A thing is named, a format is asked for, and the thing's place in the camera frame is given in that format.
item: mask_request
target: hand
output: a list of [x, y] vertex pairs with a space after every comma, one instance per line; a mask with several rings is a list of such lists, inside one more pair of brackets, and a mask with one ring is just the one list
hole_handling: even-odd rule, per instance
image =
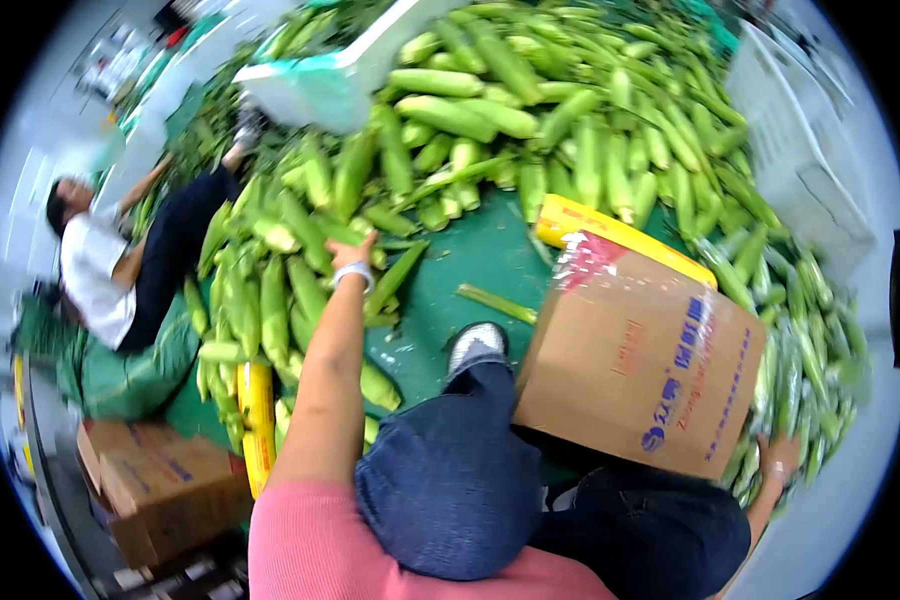
[[377, 232], [375, 230], [371, 231], [363, 238], [360, 246], [348, 246], [347, 244], [341, 244], [334, 239], [327, 240], [325, 247], [334, 256], [332, 263], [334, 271], [354, 262], [362, 262], [363, 264], [370, 266], [371, 248], [373, 248], [373, 244], [376, 243], [377, 237]]
[[790, 475], [797, 469], [797, 458], [801, 452], [800, 436], [789, 439], [781, 436], [769, 443], [767, 436], [760, 434], [756, 437], [756, 443], [760, 447], [760, 473], [763, 474], [764, 481], [779, 477], [775, 473], [777, 463], [783, 468], [781, 483], [790, 479]]

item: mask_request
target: blue logo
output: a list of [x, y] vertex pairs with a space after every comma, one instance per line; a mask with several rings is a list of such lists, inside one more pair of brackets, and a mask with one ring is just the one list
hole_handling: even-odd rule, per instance
[[640, 439], [640, 445], [647, 453], [652, 454], [663, 446], [663, 429], [661, 427], [650, 427], [647, 433], [643, 434]]

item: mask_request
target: bracelet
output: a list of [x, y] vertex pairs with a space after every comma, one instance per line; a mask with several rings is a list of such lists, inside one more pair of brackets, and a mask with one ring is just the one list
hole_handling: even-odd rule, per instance
[[363, 294], [370, 294], [373, 291], [374, 281], [371, 268], [362, 260], [351, 262], [350, 264], [343, 265], [337, 269], [336, 272], [333, 273], [333, 289], [336, 290], [337, 286], [340, 284], [340, 280], [342, 280], [345, 275], [351, 273], [359, 274], [366, 280], [366, 289], [363, 290]]
[[786, 479], [786, 477], [784, 477], [783, 462], [774, 462], [773, 467], [770, 469], [770, 472], [773, 474], [774, 478], [779, 479], [780, 481]]

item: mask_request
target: black pants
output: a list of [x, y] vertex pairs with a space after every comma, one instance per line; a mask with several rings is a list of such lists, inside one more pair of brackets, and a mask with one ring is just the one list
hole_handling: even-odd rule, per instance
[[237, 178], [220, 166], [201, 173], [160, 206], [146, 235], [136, 313], [118, 352], [139, 353], [156, 341], [174, 294], [201, 257], [210, 219], [239, 193]]

